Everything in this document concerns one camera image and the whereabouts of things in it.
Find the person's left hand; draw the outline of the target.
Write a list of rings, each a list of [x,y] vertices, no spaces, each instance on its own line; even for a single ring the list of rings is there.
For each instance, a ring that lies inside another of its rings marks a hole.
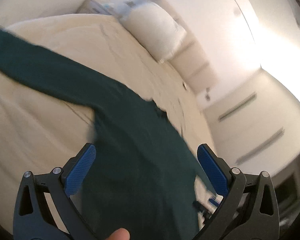
[[[114,231],[107,240],[130,240],[130,233],[124,228]]]

